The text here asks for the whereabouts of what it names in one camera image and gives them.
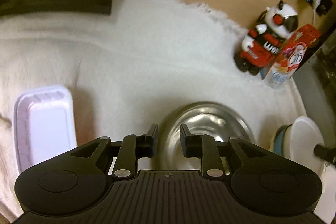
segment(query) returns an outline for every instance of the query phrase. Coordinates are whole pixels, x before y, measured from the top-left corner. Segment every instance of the white cable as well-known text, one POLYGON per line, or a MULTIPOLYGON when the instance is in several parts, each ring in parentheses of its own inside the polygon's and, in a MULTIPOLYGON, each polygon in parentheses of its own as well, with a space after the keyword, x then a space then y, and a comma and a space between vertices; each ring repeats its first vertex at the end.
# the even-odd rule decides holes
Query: white cable
POLYGON ((321 4, 321 0, 311 0, 312 6, 313 6, 313 24, 315 24, 315 18, 316 18, 316 8, 321 4))

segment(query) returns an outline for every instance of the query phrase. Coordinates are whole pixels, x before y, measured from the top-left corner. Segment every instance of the stainless steel bowl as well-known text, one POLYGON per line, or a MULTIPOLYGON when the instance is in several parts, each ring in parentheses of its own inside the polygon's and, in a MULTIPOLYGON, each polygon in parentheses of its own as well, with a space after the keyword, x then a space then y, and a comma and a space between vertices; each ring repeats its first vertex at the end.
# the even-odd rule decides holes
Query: stainless steel bowl
POLYGON ((152 161, 154 169, 200 169, 200 159, 183 156, 179 130, 182 123, 187 124, 192 134, 208 134, 216 141, 226 142, 234 136, 254 142, 251 130, 236 112, 221 104, 196 102, 171 112, 160 124, 157 156, 152 161))

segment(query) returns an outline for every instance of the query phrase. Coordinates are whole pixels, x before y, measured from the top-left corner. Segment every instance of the plastic tray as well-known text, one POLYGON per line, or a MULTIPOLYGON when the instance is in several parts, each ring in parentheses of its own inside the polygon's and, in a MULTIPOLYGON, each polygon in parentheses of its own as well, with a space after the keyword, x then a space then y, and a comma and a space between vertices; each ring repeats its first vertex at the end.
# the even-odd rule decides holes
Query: plastic tray
POLYGON ((14 105, 13 136, 20 173, 77 147, 70 92, 47 86, 21 94, 14 105))

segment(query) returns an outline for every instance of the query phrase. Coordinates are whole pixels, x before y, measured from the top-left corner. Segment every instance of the silver screw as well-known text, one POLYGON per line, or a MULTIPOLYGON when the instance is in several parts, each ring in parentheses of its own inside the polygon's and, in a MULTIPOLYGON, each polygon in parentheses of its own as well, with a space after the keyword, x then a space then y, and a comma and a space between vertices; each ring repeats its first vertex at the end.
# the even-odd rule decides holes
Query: silver screw
POLYGON ((114 175, 120 178, 128 177, 131 174, 131 172, 127 169, 119 169, 116 172, 114 172, 114 175))
POLYGON ((221 177, 223 175, 223 171, 219 169, 210 169, 207 171, 207 174, 211 177, 221 177))

